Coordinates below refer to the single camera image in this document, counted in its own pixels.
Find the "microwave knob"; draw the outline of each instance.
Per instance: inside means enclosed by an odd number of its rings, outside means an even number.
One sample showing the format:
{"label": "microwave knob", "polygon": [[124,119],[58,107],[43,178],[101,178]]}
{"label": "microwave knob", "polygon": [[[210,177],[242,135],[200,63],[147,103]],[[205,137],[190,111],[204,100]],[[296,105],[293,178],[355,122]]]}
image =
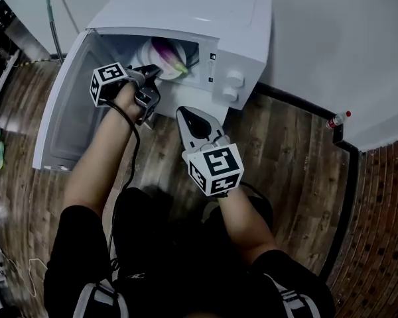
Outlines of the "microwave knob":
{"label": "microwave knob", "polygon": [[227,82],[233,88],[239,88],[243,86],[245,76],[239,71],[230,71],[227,75]]}
{"label": "microwave knob", "polygon": [[229,103],[233,103],[237,100],[239,93],[237,92],[237,88],[233,88],[232,86],[225,86],[223,89],[223,98],[225,101]]}

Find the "purple and green object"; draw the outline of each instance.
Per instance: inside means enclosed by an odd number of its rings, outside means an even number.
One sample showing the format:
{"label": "purple and green object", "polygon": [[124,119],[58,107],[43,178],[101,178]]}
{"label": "purple and green object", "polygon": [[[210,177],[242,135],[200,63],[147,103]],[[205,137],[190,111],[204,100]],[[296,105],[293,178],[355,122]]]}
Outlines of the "purple and green object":
{"label": "purple and green object", "polygon": [[175,70],[184,74],[188,73],[188,69],[181,62],[180,58],[175,54],[171,43],[164,38],[152,38],[152,46],[159,56]]}

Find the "forearm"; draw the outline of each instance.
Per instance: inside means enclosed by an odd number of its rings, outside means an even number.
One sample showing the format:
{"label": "forearm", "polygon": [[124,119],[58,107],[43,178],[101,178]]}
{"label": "forearm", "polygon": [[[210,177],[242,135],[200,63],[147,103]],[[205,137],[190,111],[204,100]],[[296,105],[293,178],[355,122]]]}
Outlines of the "forearm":
{"label": "forearm", "polygon": [[277,248],[268,225],[240,187],[218,202],[228,235],[249,264],[265,251]]}
{"label": "forearm", "polygon": [[[137,114],[130,112],[130,103],[123,97],[117,98],[115,103],[135,123]],[[86,153],[71,173],[64,195],[64,207],[83,205],[101,217],[130,136],[128,122],[116,110],[110,109]]]}

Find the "plastic bottle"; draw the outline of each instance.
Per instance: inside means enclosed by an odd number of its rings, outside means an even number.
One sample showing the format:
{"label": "plastic bottle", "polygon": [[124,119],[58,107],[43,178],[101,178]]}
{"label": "plastic bottle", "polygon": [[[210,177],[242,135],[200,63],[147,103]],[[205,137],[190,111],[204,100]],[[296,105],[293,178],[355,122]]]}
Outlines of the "plastic bottle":
{"label": "plastic bottle", "polygon": [[348,117],[351,117],[351,112],[349,111],[346,111],[345,113],[338,113],[333,118],[327,121],[326,127],[328,129],[334,129],[335,127],[343,124]]}

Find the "microwave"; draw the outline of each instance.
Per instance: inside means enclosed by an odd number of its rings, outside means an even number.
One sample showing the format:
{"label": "microwave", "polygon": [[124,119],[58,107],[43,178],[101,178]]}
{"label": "microwave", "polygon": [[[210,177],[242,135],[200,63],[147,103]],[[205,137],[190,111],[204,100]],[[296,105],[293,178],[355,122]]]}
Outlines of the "microwave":
{"label": "microwave", "polygon": [[229,107],[243,108],[267,65],[271,6],[271,0],[111,0],[78,35],[60,68],[33,167],[75,166],[108,110],[90,97],[93,70],[113,62],[142,66],[140,48],[152,37],[176,42],[190,65],[187,75],[157,80],[155,112],[175,117],[178,107],[190,106],[223,124]]}

